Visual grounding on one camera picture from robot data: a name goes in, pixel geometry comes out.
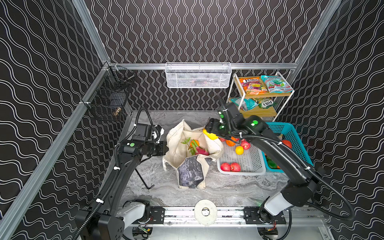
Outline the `yellow mango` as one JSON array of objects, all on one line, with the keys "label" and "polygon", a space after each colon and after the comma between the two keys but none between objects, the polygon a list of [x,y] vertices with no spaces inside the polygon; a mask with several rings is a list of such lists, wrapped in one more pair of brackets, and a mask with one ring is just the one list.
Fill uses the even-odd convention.
[{"label": "yellow mango", "polygon": [[216,140],[219,137],[213,133],[208,133],[206,129],[203,129],[203,133],[211,140]]}]

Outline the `cream canvas grocery bag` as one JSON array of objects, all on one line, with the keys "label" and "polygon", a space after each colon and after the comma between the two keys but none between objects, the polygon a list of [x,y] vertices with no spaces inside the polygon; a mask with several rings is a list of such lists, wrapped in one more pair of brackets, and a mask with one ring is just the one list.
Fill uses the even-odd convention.
[{"label": "cream canvas grocery bag", "polygon": [[[210,163],[216,162],[223,154],[223,144],[219,138],[209,139],[203,133],[203,129],[203,127],[191,129],[182,120],[167,134],[169,150],[163,156],[163,168],[166,170],[167,166],[170,166],[176,171],[180,189],[204,189]],[[181,143],[187,138],[198,140],[200,148],[208,150],[210,155],[191,155],[188,147]]]}]

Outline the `pink dragon fruit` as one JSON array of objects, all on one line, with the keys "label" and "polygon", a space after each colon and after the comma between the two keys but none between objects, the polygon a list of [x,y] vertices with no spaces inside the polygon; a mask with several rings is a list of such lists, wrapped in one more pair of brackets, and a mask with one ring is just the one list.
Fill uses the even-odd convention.
[{"label": "pink dragon fruit", "polygon": [[206,150],[206,149],[202,149],[202,148],[200,148],[200,147],[197,147],[197,148],[196,148],[196,154],[197,154],[197,155],[201,154],[201,155],[204,155],[204,156],[209,156],[209,155],[210,155],[210,153],[209,153],[208,150]]}]

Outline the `green pink snack bag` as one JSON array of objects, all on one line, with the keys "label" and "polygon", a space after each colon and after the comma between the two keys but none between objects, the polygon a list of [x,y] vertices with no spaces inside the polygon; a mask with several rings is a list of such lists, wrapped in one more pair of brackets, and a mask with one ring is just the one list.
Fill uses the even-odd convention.
[{"label": "green pink snack bag", "polygon": [[270,93],[291,93],[294,89],[280,76],[261,76]]}]

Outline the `red tomato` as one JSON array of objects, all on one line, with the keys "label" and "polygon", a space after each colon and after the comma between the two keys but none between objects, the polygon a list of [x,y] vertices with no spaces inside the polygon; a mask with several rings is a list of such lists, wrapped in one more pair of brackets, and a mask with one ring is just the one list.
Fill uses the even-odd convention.
[{"label": "red tomato", "polygon": [[292,149],[292,143],[288,140],[282,140],[283,144],[288,148]]}]

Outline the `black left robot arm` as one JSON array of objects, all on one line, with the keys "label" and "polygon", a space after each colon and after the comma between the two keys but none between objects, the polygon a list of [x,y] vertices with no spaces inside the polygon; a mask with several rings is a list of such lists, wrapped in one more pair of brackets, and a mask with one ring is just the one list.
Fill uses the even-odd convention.
[{"label": "black left robot arm", "polygon": [[127,183],[142,163],[143,156],[164,156],[167,142],[152,143],[126,140],[115,147],[115,166],[97,197],[75,217],[77,231],[73,240],[120,240],[126,223],[118,216],[119,203]]}]

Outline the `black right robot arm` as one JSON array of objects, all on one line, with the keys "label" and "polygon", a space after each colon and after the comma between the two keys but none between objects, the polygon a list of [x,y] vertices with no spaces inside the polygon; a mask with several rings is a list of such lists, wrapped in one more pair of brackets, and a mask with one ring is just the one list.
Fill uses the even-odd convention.
[{"label": "black right robot arm", "polygon": [[[263,223],[271,223],[283,210],[308,205],[342,221],[352,221],[356,213],[351,203],[335,188],[323,180],[315,168],[305,163],[292,149],[286,146],[258,116],[244,118],[234,103],[221,102],[219,119],[209,119],[205,129],[209,134],[226,140],[245,140],[270,157],[289,178],[287,185],[277,194],[268,197],[259,208]],[[319,184],[334,192],[345,203],[350,213],[344,216],[325,210],[309,200]]]}]

